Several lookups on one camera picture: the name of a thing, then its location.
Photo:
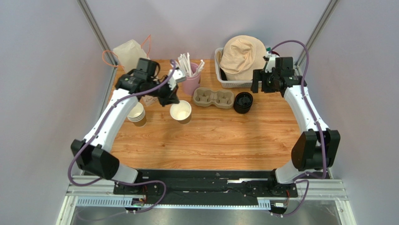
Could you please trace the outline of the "single paper cup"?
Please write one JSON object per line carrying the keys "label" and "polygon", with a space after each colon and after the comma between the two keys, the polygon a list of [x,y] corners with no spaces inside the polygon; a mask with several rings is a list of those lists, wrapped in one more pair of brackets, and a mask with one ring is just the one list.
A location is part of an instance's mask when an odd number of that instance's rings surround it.
{"label": "single paper cup", "polygon": [[180,100],[178,104],[171,105],[170,115],[180,124],[188,124],[192,119],[192,107],[189,102]]}

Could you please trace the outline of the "stack of paper cups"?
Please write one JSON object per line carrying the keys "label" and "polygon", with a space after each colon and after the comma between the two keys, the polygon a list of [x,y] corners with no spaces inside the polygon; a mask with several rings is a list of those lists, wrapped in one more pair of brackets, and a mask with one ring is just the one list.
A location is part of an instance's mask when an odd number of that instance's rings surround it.
{"label": "stack of paper cups", "polygon": [[141,103],[137,103],[137,105],[127,115],[127,119],[137,127],[145,126],[147,118],[144,106]]}

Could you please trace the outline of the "cardboard cup carrier tray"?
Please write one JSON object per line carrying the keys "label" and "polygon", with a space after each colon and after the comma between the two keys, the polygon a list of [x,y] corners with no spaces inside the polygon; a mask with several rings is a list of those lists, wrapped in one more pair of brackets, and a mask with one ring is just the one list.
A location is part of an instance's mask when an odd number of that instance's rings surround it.
{"label": "cardboard cup carrier tray", "polygon": [[194,104],[201,107],[211,105],[221,109],[230,109],[234,105],[235,95],[230,90],[213,91],[209,88],[199,87],[193,93]]}

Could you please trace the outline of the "white paper takeout bag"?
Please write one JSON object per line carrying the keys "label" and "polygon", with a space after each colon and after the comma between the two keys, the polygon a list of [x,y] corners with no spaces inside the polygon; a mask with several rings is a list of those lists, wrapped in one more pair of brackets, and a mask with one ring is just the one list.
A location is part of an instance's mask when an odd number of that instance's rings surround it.
{"label": "white paper takeout bag", "polygon": [[[151,34],[147,38],[139,43],[134,39],[131,39],[115,48],[113,50],[105,50],[102,53],[103,62],[113,68],[122,68],[127,74],[131,70],[137,68],[138,61],[140,58],[149,59],[149,53],[151,51]],[[116,60],[116,65],[111,64],[111,60],[106,60],[105,55],[109,53],[112,59]]]}

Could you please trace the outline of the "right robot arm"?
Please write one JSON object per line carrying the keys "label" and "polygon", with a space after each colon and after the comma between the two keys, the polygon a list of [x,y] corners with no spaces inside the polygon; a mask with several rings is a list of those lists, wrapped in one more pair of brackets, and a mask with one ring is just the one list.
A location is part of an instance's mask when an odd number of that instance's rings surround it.
{"label": "right robot arm", "polygon": [[295,73],[293,58],[269,54],[264,60],[264,68],[253,71],[251,91],[280,93],[293,111],[301,132],[291,159],[275,170],[276,181],[290,184],[304,176],[325,178],[336,158],[339,132],[330,129],[317,112],[304,77]]}

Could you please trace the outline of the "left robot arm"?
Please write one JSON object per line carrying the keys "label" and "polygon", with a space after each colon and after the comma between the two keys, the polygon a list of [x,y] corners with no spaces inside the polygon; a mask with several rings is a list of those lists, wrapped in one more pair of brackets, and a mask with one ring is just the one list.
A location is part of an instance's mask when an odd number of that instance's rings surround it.
{"label": "left robot arm", "polygon": [[138,170],[122,164],[111,154],[111,149],[127,115],[142,96],[156,97],[162,106],[179,103],[177,84],[181,79],[177,75],[175,60],[170,60],[170,64],[172,69],[160,80],[157,78],[160,64],[140,58],[137,68],[118,79],[111,100],[98,122],[81,141],[75,139],[71,144],[74,158],[67,174],[72,184],[83,185],[72,178],[72,167],[77,165],[79,169],[98,176],[97,181],[106,179],[126,186],[135,185]]}

